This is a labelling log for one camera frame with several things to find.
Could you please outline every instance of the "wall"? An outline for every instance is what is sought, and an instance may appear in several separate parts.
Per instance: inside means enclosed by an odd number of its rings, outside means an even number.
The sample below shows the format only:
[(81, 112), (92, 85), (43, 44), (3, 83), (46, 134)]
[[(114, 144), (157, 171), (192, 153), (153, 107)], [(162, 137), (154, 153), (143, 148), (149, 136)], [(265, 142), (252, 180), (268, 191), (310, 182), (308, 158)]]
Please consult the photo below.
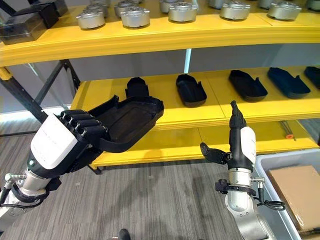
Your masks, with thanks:
[[(28, 6), (27, 0), (10, 0), (16, 10)], [(69, 6), (85, 5), (89, 0), (66, 0)], [(320, 64), (320, 44), (265, 44), (249, 46), (227, 46), (193, 49), (190, 72), (212, 71), (222, 69), (308, 66)], [(129, 78), (177, 74), (184, 70), (185, 50), (146, 52), (112, 56), (97, 56), (72, 59), (81, 81), (109, 78)], [(36, 66), (47, 78), (56, 61), (40, 62)], [(26, 64), (10, 67), (16, 79), (35, 97), (42, 87), (41, 81)], [(72, 102), (71, 90), (64, 70), (52, 85), (55, 94), (65, 104)], [(24, 107), (0, 85), (0, 96), (4, 106), (0, 113), (24, 110)], [(52, 107), (58, 103), (50, 93), (45, 97), (42, 106)]]

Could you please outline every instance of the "cable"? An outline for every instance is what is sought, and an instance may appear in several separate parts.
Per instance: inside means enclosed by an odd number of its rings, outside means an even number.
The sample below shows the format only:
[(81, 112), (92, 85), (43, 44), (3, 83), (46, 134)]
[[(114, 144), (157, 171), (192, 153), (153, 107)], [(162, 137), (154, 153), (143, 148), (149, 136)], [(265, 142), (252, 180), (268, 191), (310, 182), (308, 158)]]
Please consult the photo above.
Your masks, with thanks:
[(264, 189), (262, 187), (258, 187), (258, 195), (259, 197), (254, 197), (254, 199), (259, 200), (260, 203), (257, 206), (266, 206), (272, 210), (283, 211), (286, 210), (285, 203), (282, 201), (268, 201), (264, 198)]
[(18, 204), (0, 204), (0, 208), (2, 207), (10, 207), (10, 208), (19, 208), (19, 209), (32, 209), (35, 207), (38, 207), (40, 204), (42, 204), (44, 201), (40, 201), (35, 205), (29, 205), (29, 206), (24, 206), (24, 205), (18, 205)]
[(257, 206), (266, 206), (272, 210), (276, 211), (283, 211), (286, 210), (285, 203), (283, 201), (268, 201), (265, 200), (264, 202), (260, 202), (257, 204)]
[(1, 134), (0, 138), (3, 137), (12, 137), (12, 136), (18, 136), (18, 135), (26, 135), (26, 134), (35, 134), (37, 133), (38, 130), (36, 131), (22, 131), (22, 132), (15, 132), (15, 133), (6, 133), (6, 134)]

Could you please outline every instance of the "gray plastic bin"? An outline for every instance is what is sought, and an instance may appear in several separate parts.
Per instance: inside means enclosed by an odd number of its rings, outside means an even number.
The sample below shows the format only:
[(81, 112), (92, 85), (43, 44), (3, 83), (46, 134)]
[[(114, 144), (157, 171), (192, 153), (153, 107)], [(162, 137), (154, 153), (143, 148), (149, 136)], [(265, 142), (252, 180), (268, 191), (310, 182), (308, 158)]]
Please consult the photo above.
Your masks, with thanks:
[[(253, 175), (265, 178), (264, 199), (280, 201), (276, 190), (266, 174), (267, 171), (271, 169), (306, 165), (312, 165), (318, 173), (320, 172), (320, 149), (257, 156)], [(301, 240), (301, 237), (286, 210), (274, 211), (266, 206), (259, 206), (258, 210), (260, 214), (266, 218), (278, 240)]]

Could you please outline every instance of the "shelf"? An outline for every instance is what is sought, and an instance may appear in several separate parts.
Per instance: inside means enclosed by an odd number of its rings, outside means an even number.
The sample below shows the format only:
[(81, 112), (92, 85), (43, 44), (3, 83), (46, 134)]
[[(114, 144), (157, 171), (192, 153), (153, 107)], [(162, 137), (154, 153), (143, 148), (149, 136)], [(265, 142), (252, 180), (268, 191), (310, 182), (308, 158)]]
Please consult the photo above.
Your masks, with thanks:
[(246, 20), (227, 21), (219, 17), (218, 10), (209, 8), (206, 0), (198, 2), (196, 21), (178, 24), (160, 12), (158, 1), (146, 0), (142, 6), (150, 9), (150, 25), (140, 29), (124, 28), (111, 7), (105, 26), (81, 30), (76, 16), (84, 6), (71, 7), (38, 40), (0, 43), (0, 67), (187, 48), (320, 42), (320, 15), (316, 12), (304, 11), (293, 22), (277, 21), (255, 7), (256, 1), (248, 1), (252, 10)]
[[(308, 133), (297, 121), (288, 121), (296, 138), (286, 139), (278, 122), (253, 123), (256, 149), (259, 154), (317, 148)], [(200, 143), (211, 148), (229, 151), (229, 127), (214, 126), (176, 130), (150, 131), (131, 149), (122, 153), (102, 153), (92, 162), (99, 166), (140, 164), (178, 160), (203, 159)]]
[[(293, 75), (303, 73), (305, 67), (286, 68)], [(289, 99), (267, 78), (268, 68), (243, 69), (252, 77), (259, 76), (268, 91), (260, 102), (243, 101), (228, 80), (230, 70), (191, 73), (201, 81), (207, 94), (204, 105), (185, 107), (176, 88), (178, 74), (142, 77), (151, 96), (164, 102), (164, 115), (156, 122), (153, 130), (170, 130), (227, 125), (231, 116), (230, 102), (236, 100), (248, 123), (271, 122), (320, 117), (320, 91), (301, 74), (301, 79), (311, 89), (302, 99)], [(91, 110), (118, 95), (126, 99), (125, 88), (130, 78), (94, 80), (82, 82), (72, 109)]]
[(223, 113), (228, 118), (232, 114), (232, 108), (230, 107), (232, 100), (236, 100), (248, 123), (319, 118), (320, 90), (304, 75), (305, 68), (305, 66), (282, 67), (294, 77), (300, 75), (301, 80), (311, 90), (302, 99), (290, 99), (284, 96), (268, 78), (268, 67), (241, 69), (254, 79), (259, 77), (260, 82), (268, 91), (265, 99), (259, 102), (246, 102), (241, 99), (230, 81), (227, 80), (230, 70), (208, 72), (206, 76)]

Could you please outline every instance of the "floor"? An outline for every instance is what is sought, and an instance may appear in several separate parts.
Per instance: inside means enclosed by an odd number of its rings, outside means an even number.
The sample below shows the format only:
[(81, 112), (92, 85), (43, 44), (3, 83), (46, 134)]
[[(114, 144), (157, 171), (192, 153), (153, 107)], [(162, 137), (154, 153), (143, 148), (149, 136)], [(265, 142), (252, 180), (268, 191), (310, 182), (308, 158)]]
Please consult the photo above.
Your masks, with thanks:
[[(0, 124), (0, 133), (36, 130), (34, 120)], [(26, 167), (33, 134), (0, 137), (0, 184)], [(66, 174), (39, 207), (0, 239), (107, 240), (127, 228), (133, 240), (241, 240), (215, 182), (226, 166), (204, 160), (87, 167)]]

